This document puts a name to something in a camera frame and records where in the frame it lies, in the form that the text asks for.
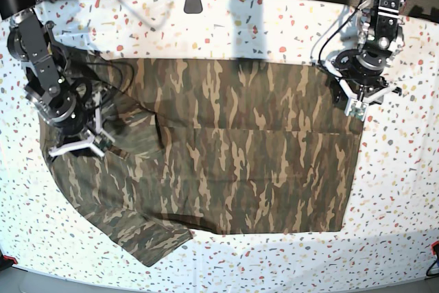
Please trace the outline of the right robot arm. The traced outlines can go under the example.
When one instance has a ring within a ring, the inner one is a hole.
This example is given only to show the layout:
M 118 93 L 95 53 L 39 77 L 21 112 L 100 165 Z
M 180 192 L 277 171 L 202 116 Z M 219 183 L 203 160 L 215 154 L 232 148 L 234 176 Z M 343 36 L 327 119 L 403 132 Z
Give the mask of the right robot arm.
M 85 149 L 104 157 L 115 140 L 104 130 L 102 92 L 91 78 L 73 75 L 69 52 L 54 38 L 53 28 L 53 22 L 42 24 L 31 9 L 11 18 L 7 46 L 26 72 L 25 96 L 48 126 L 70 140 L 50 148 L 50 157 Z

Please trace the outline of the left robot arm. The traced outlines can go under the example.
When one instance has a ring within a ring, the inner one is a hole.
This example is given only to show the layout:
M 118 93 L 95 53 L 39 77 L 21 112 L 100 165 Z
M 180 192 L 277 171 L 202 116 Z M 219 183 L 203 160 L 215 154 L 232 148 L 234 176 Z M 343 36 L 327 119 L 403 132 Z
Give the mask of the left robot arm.
M 399 14 L 406 0 L 363 0 L 356 9 L 357 43 L 325 61 L 339 84 L 336 100 L 346 97 L 344 113 L 365 120 L 368 107 L 401 90 L 383 76 L 404 46 Z

